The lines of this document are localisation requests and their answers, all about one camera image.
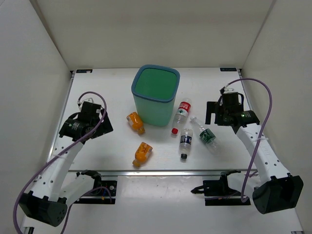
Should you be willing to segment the red label water bottle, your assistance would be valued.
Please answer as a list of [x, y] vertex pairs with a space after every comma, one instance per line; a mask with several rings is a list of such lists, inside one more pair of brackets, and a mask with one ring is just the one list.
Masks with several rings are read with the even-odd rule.
[[190, 109], [192, 106], [192, 100], [190, 98], [184, 98], [182, 102], [179, 104], [179, 107], [176, 111], [176, 114], [173, 119], [172, 123], [172, 130], [171, 133], [173, 135], [177, 135], [178, 132], [182, 129], [184, 126], [187, 117], [189, 115]]

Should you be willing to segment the green label water bottle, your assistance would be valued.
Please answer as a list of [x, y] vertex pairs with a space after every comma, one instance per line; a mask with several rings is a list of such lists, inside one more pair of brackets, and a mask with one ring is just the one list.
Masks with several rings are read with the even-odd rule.
[[209, 152], [213, 155], [217, 155], [220, 147], [216, 135], [197, 117], [190, 117], [190, 122], [194, 127], [195, 134], [199, 137]]

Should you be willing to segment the orange juice bottle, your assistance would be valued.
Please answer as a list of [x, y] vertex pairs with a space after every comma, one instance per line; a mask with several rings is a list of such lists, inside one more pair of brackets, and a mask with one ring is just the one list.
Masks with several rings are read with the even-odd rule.
[[135, 159], [133, 160], [132, 164], [135, 167], [140, 167], [141, 165], [145, 164], [152, 153], [152, 146], [145, 142], [141, 142], [140, 146], [138, 147], [135, 153]]
[[136, 112], [132, 112], [126, 117], [128, 124], [139, 135], [145, 133], [143, 121]]

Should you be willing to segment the blue label water bottle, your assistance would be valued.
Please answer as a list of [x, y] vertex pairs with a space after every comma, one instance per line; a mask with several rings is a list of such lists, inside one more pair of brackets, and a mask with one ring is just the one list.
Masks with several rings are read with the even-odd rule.
[[193, 131], [192, 129], [183, 129], [180, 134], [179, 151], [180, 158], [186, 160], [191, 152]]

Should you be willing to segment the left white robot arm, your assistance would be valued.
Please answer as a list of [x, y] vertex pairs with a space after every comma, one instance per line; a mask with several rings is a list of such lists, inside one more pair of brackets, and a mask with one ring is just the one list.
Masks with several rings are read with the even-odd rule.
[[113, 131], [107, 113], [99, 104], [83, 102], [80, 112], [68, 117], [59, 136], [74, 141], [72, 148], [57, 148], [56, 156], [39, 176], [29, 192], [23, 193], [19, 206], [27, 217], [57, 227], [64, 220], [68, 208], [86, 193], [97, 195], [102, 190], [100, 173], [84, 170], [67, 186], [64, 179], [84, 144], [89, 139]]

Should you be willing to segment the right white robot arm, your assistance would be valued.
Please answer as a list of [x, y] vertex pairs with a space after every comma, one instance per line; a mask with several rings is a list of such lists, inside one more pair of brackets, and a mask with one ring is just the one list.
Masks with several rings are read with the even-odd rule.
[[268, 140], [261, 133], [258, 117], [252, 110], [244, 110], [244, 96], [238, 92], [223, 93], [218, 101], [208, 101], [205, 123], [232, 127], [235, 135], [243, 142], [254, 165], [258, 178], [249, 178], [238, 170], [221, 173], [219, 190], [230, 195], [243, 192], [250, 198], [261, 214], [268, 214], [295, 208], [299, 200], [303, 181], [298, 175], [291, 175], [277, 158]]

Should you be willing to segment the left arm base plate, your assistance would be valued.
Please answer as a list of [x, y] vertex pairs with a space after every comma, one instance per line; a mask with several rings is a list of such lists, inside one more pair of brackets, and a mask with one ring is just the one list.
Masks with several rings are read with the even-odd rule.
[[75, 202], [75, 204], [95, 204], [95, 205], [113, 205], [117, 196], [117, 177], [103, 176], [101, 187], [96, 191], [90, 192]]

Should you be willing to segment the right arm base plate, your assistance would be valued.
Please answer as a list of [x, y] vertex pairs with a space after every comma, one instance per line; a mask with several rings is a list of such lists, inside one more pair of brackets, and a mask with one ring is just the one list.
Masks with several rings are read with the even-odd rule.
[[192, 194], [204, 195], [205, 206], [249, 206], [250, 200], [242, 202], [241, 193], [224, 187], [219, 180], [204, 180], [203, 184], [191, 190]]

